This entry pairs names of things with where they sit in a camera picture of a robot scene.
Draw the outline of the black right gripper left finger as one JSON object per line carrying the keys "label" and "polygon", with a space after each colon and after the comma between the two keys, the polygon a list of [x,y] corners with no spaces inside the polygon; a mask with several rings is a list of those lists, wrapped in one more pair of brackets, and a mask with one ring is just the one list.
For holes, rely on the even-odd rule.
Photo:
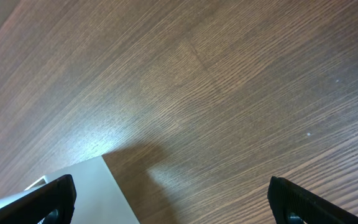
{"label": "black right gripper left finger", "polygon": [[70,224],[75,210],[73,177],[63,175],[0,209],[0,224]]}

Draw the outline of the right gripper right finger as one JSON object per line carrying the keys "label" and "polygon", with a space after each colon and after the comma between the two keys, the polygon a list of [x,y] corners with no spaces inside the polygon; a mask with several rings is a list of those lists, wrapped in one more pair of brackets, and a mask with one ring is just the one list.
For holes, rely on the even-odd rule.
{"label": "right gripper right finger", "polygon": [[277,224],[347,224],[358,217],[283,177],[271,177],[268,202]]}

